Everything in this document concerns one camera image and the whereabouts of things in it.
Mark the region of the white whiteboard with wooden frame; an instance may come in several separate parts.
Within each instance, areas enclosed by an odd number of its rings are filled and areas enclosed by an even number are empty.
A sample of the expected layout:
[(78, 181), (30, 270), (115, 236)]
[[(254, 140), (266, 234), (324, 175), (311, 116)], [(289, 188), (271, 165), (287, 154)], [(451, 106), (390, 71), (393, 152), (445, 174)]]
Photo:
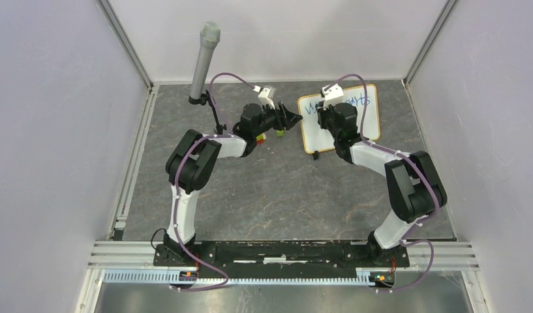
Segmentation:
[[(378, 111), (377, 88), (368, 84), (343, 89), (343, 101), (357, 108), (358, 117), (356, 125), (363, 127), (364, 136), (372, 141), (381, 136), (380, 116)], [(300, 97), (297, 101), (297, 110), (303, 118), (301, 131), (303, 146), (306, 153), (324, 152), (334, 149), (333, 138), (327, 130), (322, 130), (318, 124), (316, 105), (320, 102), (319, 93)]]

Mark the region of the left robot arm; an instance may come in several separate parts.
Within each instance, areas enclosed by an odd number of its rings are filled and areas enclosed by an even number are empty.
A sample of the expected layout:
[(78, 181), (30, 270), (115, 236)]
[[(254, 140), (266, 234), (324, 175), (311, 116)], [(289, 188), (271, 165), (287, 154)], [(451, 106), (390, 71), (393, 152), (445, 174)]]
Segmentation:
[(251, 103), (244, 107), (230, 134), (186, 131), (165, 165), (172, 190), (172, 210), (163, 243), (154, 247), (153, 264), (184, 266), (194, 259), (198, 198), (219, 159), (246, 157), (257, 146), (260, 135), (271, 129), (290, 130), (301, 120), (301, 115), (291, 112), (282, 102), (276, 107)]

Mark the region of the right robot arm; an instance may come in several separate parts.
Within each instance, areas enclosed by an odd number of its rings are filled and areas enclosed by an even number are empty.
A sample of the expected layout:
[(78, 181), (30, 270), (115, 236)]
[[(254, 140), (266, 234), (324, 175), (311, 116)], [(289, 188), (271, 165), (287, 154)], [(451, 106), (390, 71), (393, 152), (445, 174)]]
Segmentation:
[(386, 178), (391, 211), (367, 239), (366, 256), (375, 266), (392, 259), (413, 226), (447, 204), (448, 196), (429, 153), (404, 153), (362, 138), (357, 108), (342, 102), (316, 106), (320, 128), (328, 130), (339, 158)]

